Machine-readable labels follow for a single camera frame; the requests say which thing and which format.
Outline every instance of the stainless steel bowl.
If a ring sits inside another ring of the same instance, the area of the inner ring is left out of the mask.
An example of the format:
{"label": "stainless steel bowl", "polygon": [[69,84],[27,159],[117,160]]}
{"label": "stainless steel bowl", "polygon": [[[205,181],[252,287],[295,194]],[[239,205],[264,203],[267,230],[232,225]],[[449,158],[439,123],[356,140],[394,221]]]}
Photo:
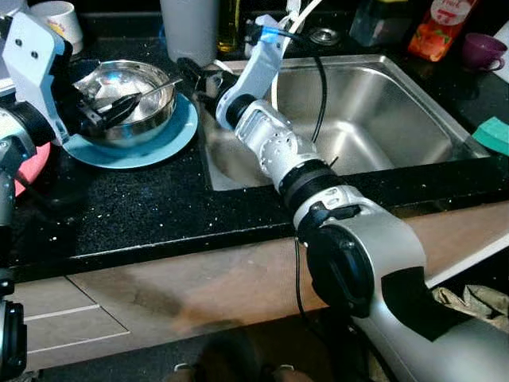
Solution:
{"label": "stainless steel bowl", "polygon": [[[168,75],[153,65],[115,60],[103,62],[74,86],[91,100],[92,106],[97,110],[122,96],[138,92],[144,94],[168,81]],[[162,131],[174,108],[175,88],[162,88],[153,95],[143,97],[122,123],[94,137],[84,138],[104,146],[137,146],[148,142]]]}

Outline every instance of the cloth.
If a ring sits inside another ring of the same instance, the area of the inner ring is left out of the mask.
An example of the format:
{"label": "cloth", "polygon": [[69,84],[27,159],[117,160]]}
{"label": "cloth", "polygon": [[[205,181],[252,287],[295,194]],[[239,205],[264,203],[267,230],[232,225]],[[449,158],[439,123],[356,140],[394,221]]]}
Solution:
{"label": "cloth", "polygon": [[509,333],[509,296],[481,285],[467,285],[463,298],[444,287],[433,290],[433,297],[448,308],[479,318]]}
{"label": "cloth", "polygon": [[509,125],[491,117],[479,125],[472,137],[481,145],[509,156]]}

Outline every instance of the kitchen sink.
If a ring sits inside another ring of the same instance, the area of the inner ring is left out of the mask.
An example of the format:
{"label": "kitchen sink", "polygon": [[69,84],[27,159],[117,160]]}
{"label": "kitchen sink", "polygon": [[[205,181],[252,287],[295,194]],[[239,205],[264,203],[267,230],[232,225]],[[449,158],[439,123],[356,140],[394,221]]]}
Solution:
{"label": "kitchen sink", "polygon": [[[328,102],[317,139],[338,175],[487,156],[440,105],[385,56],[324,57]],[[229,63],[241,72],[246,61]],[[294,130],[311,138],[321,101],[313,59],[285,60],[278,104]],[[214,190],[270,184],[234,133],[200,111],[201,142]]]}

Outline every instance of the green sponge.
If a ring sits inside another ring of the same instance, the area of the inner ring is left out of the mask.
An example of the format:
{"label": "green sponge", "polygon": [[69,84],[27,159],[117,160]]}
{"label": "green sponge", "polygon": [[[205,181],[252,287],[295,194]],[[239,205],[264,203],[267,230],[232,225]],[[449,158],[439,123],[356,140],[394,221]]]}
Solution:
{"label": "green sponge", "polygon": [[509,125],[496,117],[483,122],[472,135],[481,145],[509,156]]}

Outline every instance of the black wire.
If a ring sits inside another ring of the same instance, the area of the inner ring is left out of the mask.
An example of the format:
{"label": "black wire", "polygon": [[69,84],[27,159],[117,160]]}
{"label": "black wire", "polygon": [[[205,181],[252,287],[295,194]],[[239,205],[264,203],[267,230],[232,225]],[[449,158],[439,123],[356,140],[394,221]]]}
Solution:
{"label": "black wire", "polygon": [[333,166],[334,166],[334,164],[336,163],[336,161],[337,161],[339,158],[340,158],[340,157],[335,157],[335,158],[332,160],[331,164],[330,164],[330,165],[328,165],[328,166],[329,166],[329,167],[333,167]]}
{"label": "black wire", "polygon": [[323,335],[321,335],[311,324],[311,321],[308,318],[308,315],[305,313],[304,306],[302,305],[302,296],[301,296],[301,251],[299,251],[299,240],[295,238],[295,293],[297,297],[297,306],[299,308],[299,313],[301,314],[302,321],[308,330],[313,333],[320,341],[324,343],[326,347],[328,347],[328,342]]}
{"label": "black wire", "polygon": [[[302,321],[306,328],[315,335],[325,346],[325,348],[330,349],[331,345],[325,338],[323,334],[321,334],[317,329],[313,327],[313,324],[308,318],[304,310],[304,306],[302,305],[302,296],[301,296],[301,251],[299,249],[299,240],[297,237],[294,238],[295,242],[295,295],[297,297],[297,307],[299,309],[299,314],[301,315]],[[352,370],[355,374],[362,380],[366,382],[375,382],[372,378],[367,376],[364,372],[361,372],[355,366],[352,367]]]}
{"label": "black wire", "polygon": [[317,141],[318,135],[320,134],[321,125],[324,122],[325,109],[327,107],[327,76],[325,75],[324,65],[321,62],[320,57],[313,52],[313,45],[302,36],[298,34],[290,33],[282,29],[278,28],[264,28],[269,33],[279,34],[280,36],[289,37],[292,40],[296,41],[300,45],[305,48],[310,48],[310,52],[313,55],[313,59],[317,64],[318,72],[320,73],[321,80],[321,102],[320,102],[320,110],[318,111],[318,119],[317,124],[315,126],[315,130],[313,131],[313,135],[311,137],[311,141],[315,143]]}

